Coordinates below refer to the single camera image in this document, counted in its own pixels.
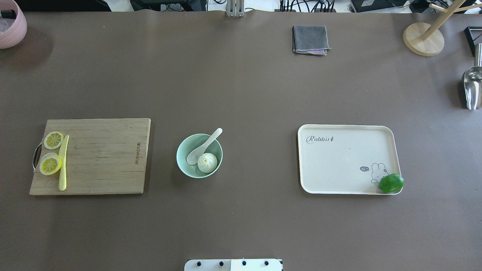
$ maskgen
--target round wooden base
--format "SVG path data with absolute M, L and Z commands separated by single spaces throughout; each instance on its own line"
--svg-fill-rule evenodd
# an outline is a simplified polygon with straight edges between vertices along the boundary
M 443 49 L 443 35 L 437 29 L 428 39 L 422 40 L 421 36 L 430 27 L 427 23 L 414 23 L 403 32 L 405 45 L 415 54 L 422 56 L 434 56 Z

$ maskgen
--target cutting board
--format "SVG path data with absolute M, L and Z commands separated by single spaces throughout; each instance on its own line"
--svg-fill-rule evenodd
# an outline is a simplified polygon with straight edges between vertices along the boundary
M 30 195 L 140 194 L 144 192 L 151 120 L 48 120 L 43 138 L 59 131 L 69 135 L 67 189 L 58 189 L 60 171 L 43 175 L 35 168 Z M 41 154 L 58 153 L 60 148 Z

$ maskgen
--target lemon half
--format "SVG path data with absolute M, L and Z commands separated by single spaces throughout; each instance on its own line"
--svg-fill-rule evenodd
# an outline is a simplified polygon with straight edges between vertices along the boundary
M 56 153 L 47 153 L 40 159 L 40 172 L 44 175 L 52 175 L 59 171 L 62 159 Z
M 43 141 L 43 145 L 47 149 L 56 149 L 60 147 L 60 145 L 62 144 L 62 141 L 64 141 L 64 135 L 61 132 L 55 131 L 55 132 L 49 133 L 45 137 Z

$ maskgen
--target lime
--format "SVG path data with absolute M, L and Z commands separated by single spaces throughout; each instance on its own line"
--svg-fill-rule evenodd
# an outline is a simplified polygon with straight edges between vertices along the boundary
M 40 159 L 40 172 L 44 175 L 52 175 L 62 166 L 62 159 L 56 153 L 47 153 Z
M 380 180 L 380 189 L 385 193 L 396 192 L 403 187 L 403 178 L 399 174 L 393 173 Z
M 49 133 L 45 137 L 43 141 L 43 145 L 47 149 L 56 149 L 60 147 L 60 145 L 62 144 L 62 141 L 64 141 L 64 135 L 61 132 L 55 131 L 55 132 Z

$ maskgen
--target green lime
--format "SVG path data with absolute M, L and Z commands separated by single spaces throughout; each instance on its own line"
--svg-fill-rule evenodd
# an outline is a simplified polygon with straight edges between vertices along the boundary
M 399 174 L 393 173 L 380 180 L 380 189 L 385 193 L 396 192 L 403 187 L 403 178 Z

